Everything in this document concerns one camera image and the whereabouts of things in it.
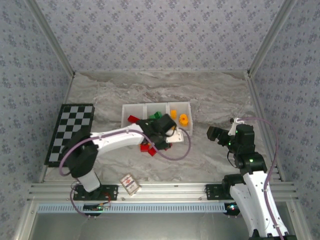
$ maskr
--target black and white checkerboard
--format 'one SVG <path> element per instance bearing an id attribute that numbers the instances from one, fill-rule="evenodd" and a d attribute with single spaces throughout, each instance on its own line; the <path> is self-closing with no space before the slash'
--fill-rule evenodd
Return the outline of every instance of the black and white checkerboard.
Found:
<path id="1" fill-rule="evenodd" d="M 93 104 L 63 104 L 50 142 L 45 164 L 58 167 L 61 151 L 66 143 L 82 128 L 91 130 L 95 108 Z"/>

